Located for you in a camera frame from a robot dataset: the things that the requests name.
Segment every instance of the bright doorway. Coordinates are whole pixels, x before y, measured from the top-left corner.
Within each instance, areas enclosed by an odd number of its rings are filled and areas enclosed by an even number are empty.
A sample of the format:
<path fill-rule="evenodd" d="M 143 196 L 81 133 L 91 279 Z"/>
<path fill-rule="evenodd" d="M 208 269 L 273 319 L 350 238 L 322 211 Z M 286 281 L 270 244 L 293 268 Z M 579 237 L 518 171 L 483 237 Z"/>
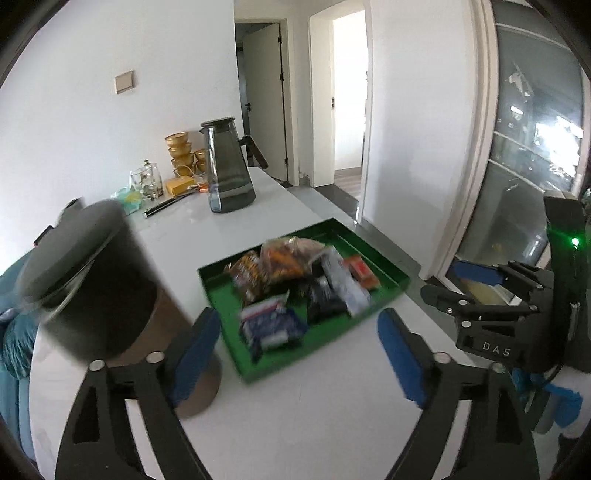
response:
<path fill-rule="evenodd" d="M 362 196 L 368 98 L 363 2 L 347 0 L 310 18 L 313 187 L 354 214 Z M 345 205 L 339 202 L 345 199 Z"/>
<path fill-rule="evenodd" d="M 279 22 L 236 23 L 236 58 L 244 133 L 252 135 L 265 156 L 266 172 L 289 183 L 284 51 Z M 254 165 L 250 153 L 249 165 Z"/>

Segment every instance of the wall switch plate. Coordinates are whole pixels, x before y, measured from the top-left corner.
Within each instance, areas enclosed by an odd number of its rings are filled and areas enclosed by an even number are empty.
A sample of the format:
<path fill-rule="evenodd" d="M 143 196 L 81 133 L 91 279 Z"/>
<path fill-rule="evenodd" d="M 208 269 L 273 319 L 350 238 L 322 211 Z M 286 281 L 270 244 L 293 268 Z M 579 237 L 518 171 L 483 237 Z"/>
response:
<path fill-rule="evenodd" d="M 115 91 L 117 92 L 117 94 L 134 88 L 134 80 L 135 79 L 133 70 L 131 70 L 130 72 L 122 73 L 118 77 L 115 77 Z"/>

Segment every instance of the green tray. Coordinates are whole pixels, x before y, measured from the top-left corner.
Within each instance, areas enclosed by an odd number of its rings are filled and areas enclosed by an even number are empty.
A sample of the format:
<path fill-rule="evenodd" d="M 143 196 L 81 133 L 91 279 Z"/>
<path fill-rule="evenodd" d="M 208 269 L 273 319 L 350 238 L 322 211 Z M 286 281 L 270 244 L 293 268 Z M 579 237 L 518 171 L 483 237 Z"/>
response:
<path fill-rule="evenodd" d="M 409 278 L 392 262 L 335 219 L 326 220 L 285 236 L 312 238 L 324 244 L 334 245 L 344 258 L 361 254 L 367 265 L 379 278 L 382 286 L 372 292 L 371 307 L 359 316 L 350 318 L 343 314 L 325 320 L 319 325 L 311 326 L 310 330 L 302 338 L 301 345 L 295 348 L 266 352 L 255 365 L 251 361 L 246 345 L 238 334 L 240 324 L 236 316 L 242 308 L 242 300 L 234 291 L 232 279 L 223 271 L 224 267 L 240 259 L 246 251 L 200 268 L 199 275 L 205 287 L 207 298 L 212 307 L 219 312 L 222 320 L 224 341 L 228 346 L 228 350 L 230 350 L 238 372 L 246 382 L 253 382 L 278 371 L 309 355 L 328 342 L 335 340 L 371 313 L 390 303 L 397 295 L 402 293 L 409 283 Z M 261 246 L 252 249 L 260 251 L 260 248 Z M 294 304 L 290 302 L 289 306 L 296 311 L 301 319 L 306 319 L 305 300 L 300 300 L 299 303 Z"/>

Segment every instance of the tabletop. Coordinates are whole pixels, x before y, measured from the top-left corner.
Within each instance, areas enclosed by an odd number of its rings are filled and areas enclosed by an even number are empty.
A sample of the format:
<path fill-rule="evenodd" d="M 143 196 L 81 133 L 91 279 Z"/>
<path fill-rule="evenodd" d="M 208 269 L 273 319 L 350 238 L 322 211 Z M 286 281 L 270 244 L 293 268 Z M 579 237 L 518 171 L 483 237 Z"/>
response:
<path fill-rule="evenodd" d="M 256 201 L 217 215 L 196 194 L 150 219 L 132 215 L 140 245 L 163 284 L 190 318 L 208 306 L 197 269 L 268 238 L 321 219 L 258 168 L 250 168 Z M 471 364 L 454 342 L 406 295 L 390 305 L 433 351 Z M 420 416 L 404 398 L 371 316 L 318 352 L 254 384 L 242 382 L 222 341 L 222 383 L 201 415 L 182 420 L 187 437 L 215 480 L 382 479 L 394 465 Z M 40 329 L 30 382 L 31 433 L 41 474 L 54 478 L 72 402 L 85 375 Z M 147 475 L 162 474 L 135 401 L 132 431 Z M 466 405 L 460 405 L 438 474 L 445 477 L 459 448 Z"/>

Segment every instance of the silver screw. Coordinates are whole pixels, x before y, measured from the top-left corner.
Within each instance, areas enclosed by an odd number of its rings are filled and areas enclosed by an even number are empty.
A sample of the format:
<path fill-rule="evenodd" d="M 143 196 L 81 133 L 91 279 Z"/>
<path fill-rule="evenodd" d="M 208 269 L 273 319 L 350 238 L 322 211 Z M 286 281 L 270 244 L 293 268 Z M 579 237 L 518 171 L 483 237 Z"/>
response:
<path fill-rule="evenodd" d="M 95 360 L 94 362 L 92 362 L 89 367 L 88 370 L 90 370 L 91 372 L 98 372 L 99 370 L 102 370 L 105 366 L 105 362 L 102 360 Z"/>
<path fill-rule="evenodd" d="M 499 364 L 499 363 L 497 363 L 497 362 L 494 362 L 494 363 L 491 365 L 491 370 L 493 370 L 493 372 L 496 372 L 496 373 L 498 373 L 498 374 L 504 374 L 505 372 L 507 372 L 507 370 L 506 370 L 505 366 L 504 366 L 504 365 L 502 365 L 502 364 Z"/>
<path fill-rule="evenodd" d="M 149 364 L 157 364 L 164 360 L 164 354 L 162 352 L 152 352 L 146 357 L 146 361 Z"/>
<path fill-rule="evenodd" d="M 438 364 L 446 365 L 452 362 L 452 357 L 450 357 L 449 354 L 445 352 L 436 352 L 433 354 L 433 358 Z"/>

